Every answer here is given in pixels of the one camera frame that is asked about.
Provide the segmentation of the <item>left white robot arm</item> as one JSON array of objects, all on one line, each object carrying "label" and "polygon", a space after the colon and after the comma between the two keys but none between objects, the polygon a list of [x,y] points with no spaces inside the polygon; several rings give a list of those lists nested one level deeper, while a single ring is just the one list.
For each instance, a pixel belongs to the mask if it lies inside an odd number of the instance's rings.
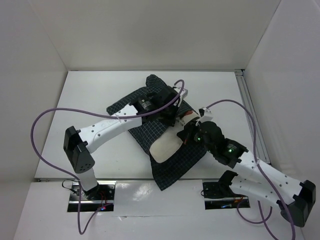
[{"label": "left white robot arm", "polygon": [[135,97],[109,118],[79,130],[71,126],[64,135],[63,150],[81,184],[81,194],[88,200],[102,191],[95,177],[92,153],[114,137],[147,122],[160,122],[172,127],[188,91],[182,87],[165,86],[158,93]]}]

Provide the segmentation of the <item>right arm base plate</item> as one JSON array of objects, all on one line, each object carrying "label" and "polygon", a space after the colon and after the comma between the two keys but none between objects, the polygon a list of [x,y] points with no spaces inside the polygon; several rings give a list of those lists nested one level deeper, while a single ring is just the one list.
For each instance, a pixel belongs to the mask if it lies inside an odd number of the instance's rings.
[{"label": "right arm base plate", "polygon": [[233,193],[218,181],[204,181],[200,194],[204,198],[205,210],[250,208],[247,196]]}]

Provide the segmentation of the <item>aluminium rail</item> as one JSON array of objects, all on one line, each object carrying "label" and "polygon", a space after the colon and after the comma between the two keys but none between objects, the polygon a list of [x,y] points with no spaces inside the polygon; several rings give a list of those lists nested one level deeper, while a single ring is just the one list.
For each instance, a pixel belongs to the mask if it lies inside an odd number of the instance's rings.
[{"label": "aluminium rail", "polygon": [[247,116],[247,122],[249,124],[252,139],[254,138],[254,131],[256,131],[256,144],[255,144],[256,154],[262,161],[271,165],[270,157],[265,145],[265,141],[262,136],[261,129],[258,124],[258,119],[256,117],[252,98],[248,89],[248,85],[245,80],[244,70],[236,69],[234,73],[235,73],[235,78],[240,91],[242,103],[245,106],[245,108],[250,112],[255,123],[255,127],[254,127],[252,124],[251,118]]}]

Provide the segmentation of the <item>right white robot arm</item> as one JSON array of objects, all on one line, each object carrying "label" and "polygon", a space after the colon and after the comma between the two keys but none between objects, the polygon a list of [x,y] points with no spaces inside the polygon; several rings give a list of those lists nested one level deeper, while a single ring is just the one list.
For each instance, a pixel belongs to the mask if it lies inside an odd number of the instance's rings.
[{"label": "right white robot arm", "polygon": [[184,144],[205,147],[220,164],[229,167],[219,179],[223,196],[253,197],[271,207],[297,227],[304,227],[316,202],[316,185],[294,179],[273,168],[235,140],[226,138],[212,121],[189,122],[177,136]]}]

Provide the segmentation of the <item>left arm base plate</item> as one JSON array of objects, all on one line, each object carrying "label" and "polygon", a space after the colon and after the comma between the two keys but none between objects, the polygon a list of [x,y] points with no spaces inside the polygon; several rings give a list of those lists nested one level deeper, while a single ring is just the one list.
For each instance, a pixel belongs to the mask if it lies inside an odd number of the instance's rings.
[{"label": "left arm base plate", "polygon": [[80,196],[79,183],[72,180],[71,186],[65,186],[65,181],[62,182],[62,187],[69,191],[69,200],[67,212],[76,213],[78,211],[78,204],[80,203],[80,212],[113,212],[116,182],[115,181],[98,181],[98,189],[86,194],[82,190]]}]

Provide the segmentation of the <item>dark checked pillowcase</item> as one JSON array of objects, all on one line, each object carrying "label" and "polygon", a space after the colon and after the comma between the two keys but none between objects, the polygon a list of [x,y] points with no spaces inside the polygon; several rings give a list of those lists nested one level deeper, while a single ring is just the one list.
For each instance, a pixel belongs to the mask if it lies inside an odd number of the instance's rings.
[{"label": "dark checked pillowcase", "polygon": [[160,190],[165,190],[187,173],[205,154],[201,145],[184,144],[177,133],[199,115],[185,101],[178,111],[175,126],[149,121],[128,132],[149,156],[153,179]]}]

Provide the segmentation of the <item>cream pillow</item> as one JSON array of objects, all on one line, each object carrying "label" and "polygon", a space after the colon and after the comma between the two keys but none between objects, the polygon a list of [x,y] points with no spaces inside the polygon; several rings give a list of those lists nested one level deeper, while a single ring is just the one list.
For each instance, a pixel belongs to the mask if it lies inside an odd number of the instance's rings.
[{"label": "cream pillow", "polygon": [[174,126],[169,126],[150,146],[149,152],[152,158],[161,164],[172,157],[183,144],[177,133],[181,132],[188,122],[198,118],[199,115],[193,110],[189,110],[182,117],[178,117]]}]

